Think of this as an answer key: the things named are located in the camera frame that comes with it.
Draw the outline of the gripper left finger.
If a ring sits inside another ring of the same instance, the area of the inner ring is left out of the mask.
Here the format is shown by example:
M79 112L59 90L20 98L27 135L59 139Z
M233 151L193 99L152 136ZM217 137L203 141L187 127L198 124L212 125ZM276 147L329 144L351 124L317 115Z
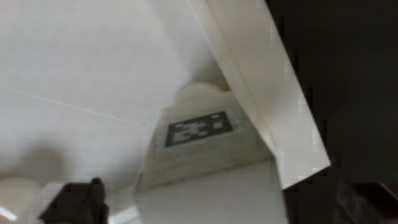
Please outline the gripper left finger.
M90 183L68 183L40 215L45 224L109 224L106 184L100 178Z

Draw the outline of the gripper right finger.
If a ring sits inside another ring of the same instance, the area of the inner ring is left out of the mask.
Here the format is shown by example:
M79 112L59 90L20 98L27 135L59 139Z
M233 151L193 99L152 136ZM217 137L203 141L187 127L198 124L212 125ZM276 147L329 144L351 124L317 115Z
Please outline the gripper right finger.
M340 184L333 224L398 224L398 183Z

